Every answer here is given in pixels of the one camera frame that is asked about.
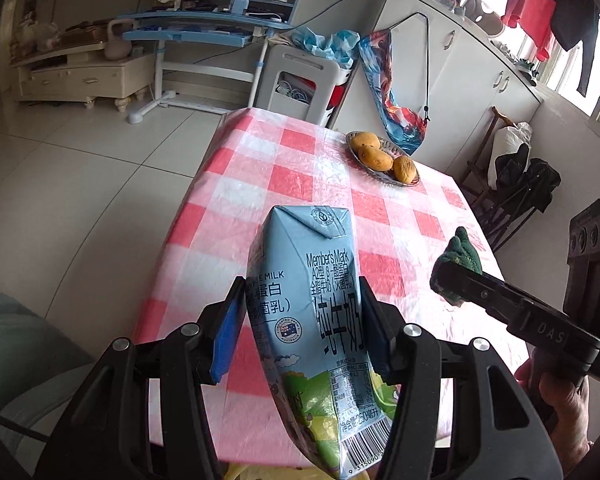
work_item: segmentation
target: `kettlebell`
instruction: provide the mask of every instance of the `kettlebell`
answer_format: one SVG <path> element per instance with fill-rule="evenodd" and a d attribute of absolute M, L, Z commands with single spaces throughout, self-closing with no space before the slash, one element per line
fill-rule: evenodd
<path fill-rule="evenodd" d="M 107 25 L 107 45 L 104 47 L 104 57 L 110 61 L 116 61 L 128 56 L 131 52 L 131 42 L 123 40 L 120 36 L 113 34 L 113 26 L 118 23 L 130 23 L 133 28 L 137 27 L 136 20 L 126 18 L 124 20 L 111 20 Z"/>

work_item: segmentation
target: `desk leg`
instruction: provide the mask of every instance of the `desk leg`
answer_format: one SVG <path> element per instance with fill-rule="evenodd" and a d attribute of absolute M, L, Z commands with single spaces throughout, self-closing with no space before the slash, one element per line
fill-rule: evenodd
<path fill-rule="evenodd" d="M 256 63 L 256 70 L 253 73 L 253 83 L 251 84 L 251 92 L 249 94 L 249 103 L 247 106 L 249 108 L 253 107 L 253 102 L 256 99 L 256 90 L 258 89 L 258 83 L 260 82 L 260 74 L 262 74 L 262 67 L 264 67 L 264 56 L 267 53 L 267 45 L 269 41 L 266 36 L 264 36 L 264 43 L 262 44 L 262 50 L 260 51 L 260 59 Z"/>
<path fill-rule="evenodd" d="M 162 98 L 162 62 L 164 61 L 164 40 L 158 41 L 158 48 L 155 51 L 155 95 L 154 100 L 145 104 L 137 112 L 130 113 L 126 120 L 130 124 L 138 124 L 142 121 L 142 116 L 149 113 L 160 104 Z"/>
<path fill-rule="evenodd" d="M 164 61 L 164 40 L 158 41 L 158 50 L 155 51 L 155 99 L 162 97 L 162 62 Z"/>

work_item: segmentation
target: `barcode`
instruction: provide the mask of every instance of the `barcode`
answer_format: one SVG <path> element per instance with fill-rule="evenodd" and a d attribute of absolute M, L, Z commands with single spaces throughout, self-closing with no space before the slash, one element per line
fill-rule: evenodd
<path fill-rule="evenodd" d="M 363 465 L 370 465 L 384 451 L 389 433 L 391 433 L 391 424 L 384 416 L 360 433 L 343 440 L 342 445 L 351 465 L 356 469 Z"/>

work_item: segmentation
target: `pink checkered tablecloth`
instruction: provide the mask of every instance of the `pink checkered tablecloth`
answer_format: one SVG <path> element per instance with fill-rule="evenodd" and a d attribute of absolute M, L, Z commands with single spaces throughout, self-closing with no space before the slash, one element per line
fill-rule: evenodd
<path fill-rule="evenodd" d="M 524 342 L 473 304 L 449 306 L 429 288 L 435 259 L 456 227 L 467 228 L 485 272 L 502 277 L 478 223 L 453 179 L 418 164 L 414 187 L 382 184 L 349 155 L 344 134 L 258 108 L 222 118 L 167 238 L 136 342 L 165 337 L 224 299 L 245 275 L 258 226 L 275 205 L 330 205 L 352 212 L 358 272 L 379 300 L 437 338 L 488 338 L 514 370 Z M 158 388 L 150 391 L 150 433 L 161 442 Z M 218 458 L 306 466 L 280 421 L 245 318 L 229 373 L 204 386 Z M 439 436 L 451 428 L 452 389 L 442 385 Z"/>

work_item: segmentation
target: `screw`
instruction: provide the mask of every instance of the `screw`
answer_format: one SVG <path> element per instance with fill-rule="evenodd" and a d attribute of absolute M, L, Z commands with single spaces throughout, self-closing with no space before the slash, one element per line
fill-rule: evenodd
<path fill-rule="evenodd" d="M 116 352 L 122 352 L 123 350 L 129 348 L 129 345 L 129 339 L 127 339 L 126 337 L 119 337 L 113 342 L 113 345 L 111 346 L 113 346 L 113 349 Z"/>
<path fill-rule="evenodd" d="M 584 252 L 584 248 L 587 246 L 587 231 L 583 228 L 580 230 L 580 235 L 578 236 L 578 243 L 580 245 L 580 252 Z"/>
<path fill-rule="evenodd" d="M 180 333 L 186 336 L 193 336 L 200 332 L 200 327 L 196 323 L 187 323 L 180 329 Z"/>
<path fill-rule="evenodd" d="M 405 325 L 402 331 L 410 337 L 418 337 L 422 335 L 422 329 L 419 326 L 414 325 L 413 323 Z"/>
<path fill-rule="evenodd" d="M 475 347 L 475 349 L 479 350 L 480 352 L 485 352 L 489 348 L 491 348 L 491 345 L 489 344 L 489 342 L 486 339 L 477 337 L 476 339 L 474 339 L 474 347 Z"/>

